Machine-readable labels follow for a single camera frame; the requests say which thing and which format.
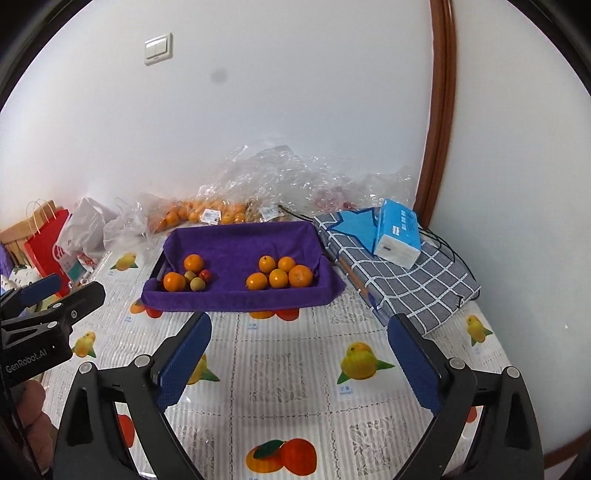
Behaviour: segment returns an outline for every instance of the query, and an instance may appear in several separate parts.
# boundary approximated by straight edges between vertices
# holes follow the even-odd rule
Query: tray
[[[184,274],[183,261],[190,254],[203,258],[213,274],[212,282],[201,292],[165,291],[161,279],[170,271]],[[289,256],[306,265],[314,273],[312,286],[248,290],[246,278],[259,271],[258,260],[263,255],[276,260]],[[164,312],[257,312],[325,305],[344,289],[311,223],[243,223],[172,232],[141,298],[146,306]]]

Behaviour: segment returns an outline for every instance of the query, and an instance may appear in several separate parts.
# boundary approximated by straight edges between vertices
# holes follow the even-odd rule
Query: red cherry tomato
[[[209,270],[201,270],[201,272],[199,272],[199,277],[205,283],[210,283],[213,278],[213,274]]]
[[[148,317],[152,317],[153,319],[157,319],[162,316],[162,312],[160,310],[151,309],[150,307],[146,307],[146,313],[148,314]]]
[[[134,422],[127,415],[119,414],[119,428],[121,429],[127,448],[133,447],[135,440]]]
[[[281,320],[292,322],[300,316],[300,309],[278,310],[275,313]]]

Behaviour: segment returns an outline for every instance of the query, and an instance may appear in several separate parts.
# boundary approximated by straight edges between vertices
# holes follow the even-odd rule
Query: finger
[[[51,419],[47,415],[47,413],[41,412],[41,414],[36,418],[36,420],[31,423],[28,428],[27,436],[35,436],[35,435],[49,435],[51,431]]]
[[[39,470],[45,472],[53,463],[53,441],[51,437],[48,434],[36,437],[31,444],[31,448],[37,460],[37,465],[39,465]]]
[[[43,385],[35,380],[25,382],[25,391],[21,401],[17,405],[18,416],[22,426],[28,427],[41,414],[43,402],[45,401],[45,389]]]
[[[27,433],[27,440],[42,471],[53,461],[53,440],[50,436],[52,428],[49,416],[41,413]]]

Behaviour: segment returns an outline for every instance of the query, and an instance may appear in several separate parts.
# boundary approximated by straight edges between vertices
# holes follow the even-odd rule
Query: light switch
[[[162,40],[158,40],[156,42],[156,45],[154,45],[155,50],[156,50],[155,51],[156,55],[166,53],[166,43],[167,43],[166,38],[163,38]]]
[[[145,57],[147,59],[151,59],[151,58],[154,58],[155,56],[156,56],[156,45],[153,43],[150,45],[146,45]]]
[[[160,35],[144,42],[144,63],[152,65],[173,56],[173,35]]]

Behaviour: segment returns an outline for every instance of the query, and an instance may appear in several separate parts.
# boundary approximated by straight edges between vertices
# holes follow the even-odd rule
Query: plaid fabric bag
[[[396,313],[404,313],[425,335],[445,322],[468,300],[475,298],[480,284],[459,261],[442,250],[421,243],[421,254],[412,269],[372,255],[354,237],[329,228],[340,214],[314,217],[320,239],[329,255],[357,288],[382,325]]]

